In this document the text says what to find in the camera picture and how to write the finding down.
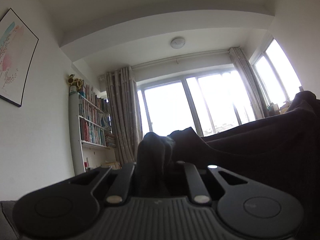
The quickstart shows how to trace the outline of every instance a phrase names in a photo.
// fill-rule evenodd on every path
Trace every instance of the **gray cloth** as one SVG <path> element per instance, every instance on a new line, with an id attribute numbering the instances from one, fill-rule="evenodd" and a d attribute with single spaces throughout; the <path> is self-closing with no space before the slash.
<path id="1" fill-rule="evenodd" d="M 142 123 L 131 67 L 106 74 L 112 132 L 116 135 L 116 159 L 121 165 L 135 162 L 138 145 L 142 140 Z"/>
<path id="2" fill-rule="evenodd" d="M 17 240 L 19 234 L 12 219 L 12 209 L 15 201 L 1 201 L 0 240 Z"/>
<path id="3" fill-rule="evenodd" d="M 252 67 L 241 49 L 231 48 L 230 59 L 238 71 L 247 90 L 252 110 L 256 120 L 268 116 L 267 106 Z"/>

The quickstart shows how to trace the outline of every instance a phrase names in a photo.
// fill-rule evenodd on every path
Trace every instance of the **round white ceiling lamp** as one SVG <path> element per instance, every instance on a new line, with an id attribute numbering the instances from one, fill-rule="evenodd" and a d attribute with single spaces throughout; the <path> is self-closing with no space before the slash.
<path id="1" fill-rule="evenodd" d="M 175 38 L 171 41 L 171 47 L 174 49 L 181 49 L 184 44 L 186 44 L 186 41 L 184 38 Z"/>

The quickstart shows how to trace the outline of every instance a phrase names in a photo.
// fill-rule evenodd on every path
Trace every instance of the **shelf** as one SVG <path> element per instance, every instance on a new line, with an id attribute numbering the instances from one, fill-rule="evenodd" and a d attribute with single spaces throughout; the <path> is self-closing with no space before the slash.
<path id="1" fill-rule="evenodd" d="M 84 120 L 86 120 L 87 122 L 90 122 L 90 123 L 92 123 L 93 125 L 95 125 L 95 126 L 97 126 L 97 127 L 99 127 L 99 128 L 101 128 L 101 129 L 103 129 L 103 130 L 105 130 L 105 131 L 107 131 L 107 132 L 110 133 L 110 131 L 109 131 L 108 129 L 106 129 L 106 128 L 104 128 L 104 127 L 102 127 L 102 126 L 100 126 L 100 125 L 98 125 L 98 124 L 96 124 L 96 123 L 94 123 L 94 122 L 92 122 L 92 121 L 84 118 L 83 116 L 79 115 L 79 117 L 82 118 L 82 119 L 84 119 Z"/>
<path id="2" fill-rule="evenodd" d="M 92 107 L 94 107 L 95 109 L 97 109 L 99 112 L 104 113 L 100 108 L 98 108 L 98 107 L 95 106 L 93 103 L 91 103 L 91 102 L 90 102 L 88 99 L 86 99 L 83 95 L 81 95 L 81 97 L 82 97 L 84 100 L 86 100 L 89 105 L 91 105 Z"/>
<path id="3" fill-rule="evenodd" d="M 108 146 L 100 145 L 97 143 L 91 143 L 91 142 L 87 142 L 87 141 L 83 141 L 83 140 L 81 140 L 81 143 L 84 145 L 90 146 L 90 147 L 110 149 Z"/>

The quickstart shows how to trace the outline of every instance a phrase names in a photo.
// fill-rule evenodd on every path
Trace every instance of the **gray cushion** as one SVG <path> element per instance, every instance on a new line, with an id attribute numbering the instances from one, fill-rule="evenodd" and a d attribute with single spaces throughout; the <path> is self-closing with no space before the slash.
<path id="1" fill-rule="evenodd" d="M 12 220 L 15 201 L 1 201 L 0 206 L 0 240 L 17 240 L 19 234 Z"/>

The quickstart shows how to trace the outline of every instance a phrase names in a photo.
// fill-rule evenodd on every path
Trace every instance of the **curtain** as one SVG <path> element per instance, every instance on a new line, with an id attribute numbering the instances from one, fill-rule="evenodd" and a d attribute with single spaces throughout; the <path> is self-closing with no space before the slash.
<path id="1" fill-rule="evenodd" d="M 112 133 L 117 140 L 116 159 L 121 165 L 135 162 L 142 140 L 140 107 L 131 67 L 106 74 Z"/>
<path id="2" fill-rule="evenodd" d="M 247 57 L 239 48 L 231 48 L 229 52 L 230 59 L 235 66 L 235 69 L 238 71 L 244 83 L 245 89 L 247 90 L 256 120 L 267 117 L 267 106 L 259 87 L 257 78 L 253 73 L 253 69 Z"/>

